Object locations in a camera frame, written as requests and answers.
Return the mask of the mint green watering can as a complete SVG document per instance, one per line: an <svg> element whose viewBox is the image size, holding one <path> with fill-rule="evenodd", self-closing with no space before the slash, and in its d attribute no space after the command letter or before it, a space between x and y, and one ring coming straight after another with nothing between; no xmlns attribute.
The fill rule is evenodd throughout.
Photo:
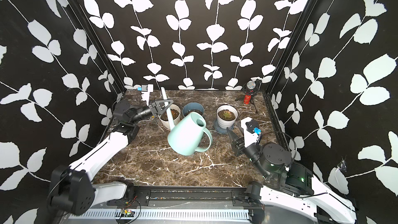
<svg viewBox="0 0 398 224"><path fill-rule="evenodd" d="M167 99L165 89L161 87L163 99ZM212 135L206 128L205 119L198 113L192 112L183 120L174 124L174 119L170 110L171 105L166 111L170 125L170 133L167 136L167 141L170 147L183 156L190 156L195 152L206 152L212 145ZM200 148L203 134L209 138L209 145L207 148Z"/></svg>

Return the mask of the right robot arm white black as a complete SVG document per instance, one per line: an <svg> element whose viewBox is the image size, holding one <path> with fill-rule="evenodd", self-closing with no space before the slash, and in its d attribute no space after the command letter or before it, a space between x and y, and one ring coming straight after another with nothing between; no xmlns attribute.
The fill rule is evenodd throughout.
<svg viewBox="0 0 398 224"><path fill-rule="evenodd" d="M276 143L260 145L258 128L249 133L254 142L245 145L245 138L227 129L236 156L245 155L265 180L274 179L274 187L252 181L244 196L237 200L276 206L300 214L314 222L354 224L356 207L324 185L311 170L294 162L291 153Z"/></svg>

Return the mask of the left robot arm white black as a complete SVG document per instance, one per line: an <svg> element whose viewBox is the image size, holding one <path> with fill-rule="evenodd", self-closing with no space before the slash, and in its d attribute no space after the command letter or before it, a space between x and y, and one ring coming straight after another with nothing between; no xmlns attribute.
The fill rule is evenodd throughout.
<svg viewBox="0 0 398 224"><path fill-rule="evenodd" d="M133 186L128 183L114 181L95 185L92 180L114 155L135 139L140 121L163 115L173 103L172 99L154 100L147 106L134 106L128 100L118 102L113 116L119 123L109 136L69 166L53 170L47 209L82 215L94 205L131 198L133 194L128 191Z"/></svg>

